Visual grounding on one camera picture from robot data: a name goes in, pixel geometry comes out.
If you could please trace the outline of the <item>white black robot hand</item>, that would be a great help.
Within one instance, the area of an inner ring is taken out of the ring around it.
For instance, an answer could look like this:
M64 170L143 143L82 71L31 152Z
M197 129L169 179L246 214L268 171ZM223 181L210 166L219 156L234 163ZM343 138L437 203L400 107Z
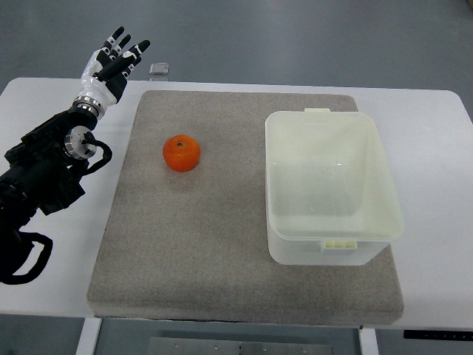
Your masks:
M143 40L126 49L131 36L119 27L94 51L81 76L80 96L90 97L105 109L117 104L123 96L128 78L151 42Z

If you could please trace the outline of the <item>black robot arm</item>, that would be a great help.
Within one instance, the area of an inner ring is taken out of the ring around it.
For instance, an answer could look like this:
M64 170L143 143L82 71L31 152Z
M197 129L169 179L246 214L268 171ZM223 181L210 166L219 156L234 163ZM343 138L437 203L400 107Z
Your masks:
M92 134L105 113L89 96L52 116L5 153L10 168L1 176L1 220L14 230L37 211L68 208L85 191L82 177L107 165L112 150Z

